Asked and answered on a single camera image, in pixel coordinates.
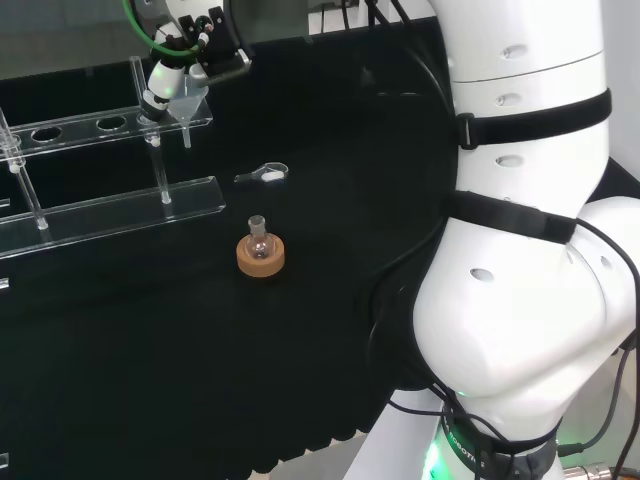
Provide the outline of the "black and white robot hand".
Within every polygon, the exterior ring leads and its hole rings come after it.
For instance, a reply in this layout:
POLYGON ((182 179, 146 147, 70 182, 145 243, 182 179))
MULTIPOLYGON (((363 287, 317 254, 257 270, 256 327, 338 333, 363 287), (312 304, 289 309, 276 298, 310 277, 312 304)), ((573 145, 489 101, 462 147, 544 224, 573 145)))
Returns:
POLYGON ((167 17, 152 34, 143 26, 138 3, 122 3, 132 29, 155 61, 141 100, 146 118, 158 121, 165 115, 186 77, 199 87, 209 87, 250 71, 254 53, 240 33, 232 1, 150 4, 167 17))

